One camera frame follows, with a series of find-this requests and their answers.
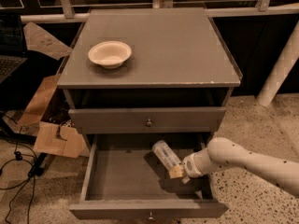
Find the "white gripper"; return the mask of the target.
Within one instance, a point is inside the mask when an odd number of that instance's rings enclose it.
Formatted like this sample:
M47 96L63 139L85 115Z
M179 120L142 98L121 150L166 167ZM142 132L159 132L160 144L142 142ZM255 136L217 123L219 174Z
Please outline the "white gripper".
M206 148L185 157L182 163L184 167L177 164L168 171L171 179L182 178L186 174L190 178L197 178L206 175L211 167L211 160Z

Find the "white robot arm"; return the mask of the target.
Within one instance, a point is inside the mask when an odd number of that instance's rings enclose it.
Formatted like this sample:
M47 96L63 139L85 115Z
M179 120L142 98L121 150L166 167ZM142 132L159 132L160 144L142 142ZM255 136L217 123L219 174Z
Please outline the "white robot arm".
M242 168L299 197L299 163L247 150L223 137L213 138L206 148L185 157L169 170L171 178L198 178L228 168Z

